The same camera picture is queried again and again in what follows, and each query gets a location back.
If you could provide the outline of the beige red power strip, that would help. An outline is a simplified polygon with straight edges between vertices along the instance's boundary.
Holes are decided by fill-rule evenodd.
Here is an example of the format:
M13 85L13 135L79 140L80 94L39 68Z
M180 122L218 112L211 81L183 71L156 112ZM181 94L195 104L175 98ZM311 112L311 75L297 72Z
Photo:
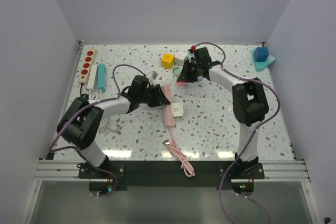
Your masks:
M83 64L80 69L79 83L81 84L88 83L90 71L91 71L92 65L95 62L96 55L97 55L97 50L95 47L90 47L89 49L85 51Z

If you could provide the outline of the teal power strip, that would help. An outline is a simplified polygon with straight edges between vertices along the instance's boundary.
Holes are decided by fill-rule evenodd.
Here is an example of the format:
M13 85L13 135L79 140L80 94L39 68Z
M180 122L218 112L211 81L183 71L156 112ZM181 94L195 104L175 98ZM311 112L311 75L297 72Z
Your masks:
M254 48L252 50L251 57L252 57L252 60L253 60L253 63L254 63L255 70L257 72L263 71L264 69L268 68L269 66L271 66L276 61L276 58L274 56L269 55L265 62L256 62L254 60L254 52L255 52L255 50L256 50L256 48Z
M99 91L105 92L106 91L106 66L105 64L101 63L98 64L97 69L97 89Z

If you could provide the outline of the pink cube adapter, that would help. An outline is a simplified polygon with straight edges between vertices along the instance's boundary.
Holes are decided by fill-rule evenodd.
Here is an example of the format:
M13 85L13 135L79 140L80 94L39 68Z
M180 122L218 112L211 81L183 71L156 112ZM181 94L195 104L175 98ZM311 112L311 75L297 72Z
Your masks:
M184 82L184 81L177 82L176 84L177 84L177 86L179 86L179 87L185 87L185 86L187 85L186 82Z

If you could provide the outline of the dark blue cube adapter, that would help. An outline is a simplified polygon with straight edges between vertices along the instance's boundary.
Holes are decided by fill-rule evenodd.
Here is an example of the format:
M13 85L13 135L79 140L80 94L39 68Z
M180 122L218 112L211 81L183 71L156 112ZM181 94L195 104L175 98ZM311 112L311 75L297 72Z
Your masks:
M257 47L253 53L255 62L265 62L269 57L269 51L266 47Z

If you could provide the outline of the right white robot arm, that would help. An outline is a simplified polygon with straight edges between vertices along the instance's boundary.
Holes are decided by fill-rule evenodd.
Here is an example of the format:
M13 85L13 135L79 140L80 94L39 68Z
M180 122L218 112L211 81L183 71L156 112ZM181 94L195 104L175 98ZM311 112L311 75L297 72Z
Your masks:
M258 157L258 133L253 133L254 127L269 112L262 81L259 78L235 78L223 71L218 61L206 66L187 60L177 82L193 83L200 77L215 82L232 93L232 109L240 128L236 154L241 160L234 165L234 173L239 178L246 178L253 171L250 161Z

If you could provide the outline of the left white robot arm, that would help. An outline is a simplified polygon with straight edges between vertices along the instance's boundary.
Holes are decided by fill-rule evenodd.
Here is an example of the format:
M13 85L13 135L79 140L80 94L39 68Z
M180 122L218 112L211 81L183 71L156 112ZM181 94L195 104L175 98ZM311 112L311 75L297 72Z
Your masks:
M90 165L97 178L112 171L110 160L95 141L102 119L128 114L146 104L151 108L171 105L159 84L151 84L148 77L137 75L130 86L116 98L89 101L76 98L57 125L57 137L71 143L79 155Z

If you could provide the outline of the white green cube adapter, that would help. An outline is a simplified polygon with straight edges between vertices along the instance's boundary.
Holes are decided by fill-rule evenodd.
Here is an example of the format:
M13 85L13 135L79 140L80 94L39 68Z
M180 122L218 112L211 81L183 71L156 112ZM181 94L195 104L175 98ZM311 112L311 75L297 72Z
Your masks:
M180 67L176 67L173 69L173 74L178 77L181 74L181 68Z

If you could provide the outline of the white cartoon cube adapter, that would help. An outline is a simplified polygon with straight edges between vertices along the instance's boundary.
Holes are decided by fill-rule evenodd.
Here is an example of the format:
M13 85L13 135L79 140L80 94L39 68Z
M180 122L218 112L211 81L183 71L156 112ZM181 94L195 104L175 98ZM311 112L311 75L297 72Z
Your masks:
M187 53L185 52L178 52L175 54L174 62L180 66L184 65L184 61L187 57Z

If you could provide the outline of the white square plug adapter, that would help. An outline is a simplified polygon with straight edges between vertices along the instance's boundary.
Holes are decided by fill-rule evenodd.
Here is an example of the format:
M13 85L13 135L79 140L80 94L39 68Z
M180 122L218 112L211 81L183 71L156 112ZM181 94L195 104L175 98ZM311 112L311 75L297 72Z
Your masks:
M172 103L171 104L172 117L182 117L184 115L184 108L182 103Z

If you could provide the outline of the white pink power strip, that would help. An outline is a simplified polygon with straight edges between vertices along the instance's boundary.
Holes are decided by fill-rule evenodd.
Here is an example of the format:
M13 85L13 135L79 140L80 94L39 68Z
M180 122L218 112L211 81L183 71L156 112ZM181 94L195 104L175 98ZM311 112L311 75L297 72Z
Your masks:
M172 115L172 102L173 102L173 93L171 86L169 84L165 84L162 86L163 93L165 97L170 101L170 105L166 105L163 107L164 112L164 124L168 127L175 126L175 119Z

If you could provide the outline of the yellow cube plug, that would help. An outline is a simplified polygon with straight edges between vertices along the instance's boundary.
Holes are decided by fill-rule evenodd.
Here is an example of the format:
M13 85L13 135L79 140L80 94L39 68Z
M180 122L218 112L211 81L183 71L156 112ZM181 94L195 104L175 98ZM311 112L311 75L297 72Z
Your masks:
M166 69L172 69L175 62L175 56L165 53L161 59L161 66Z

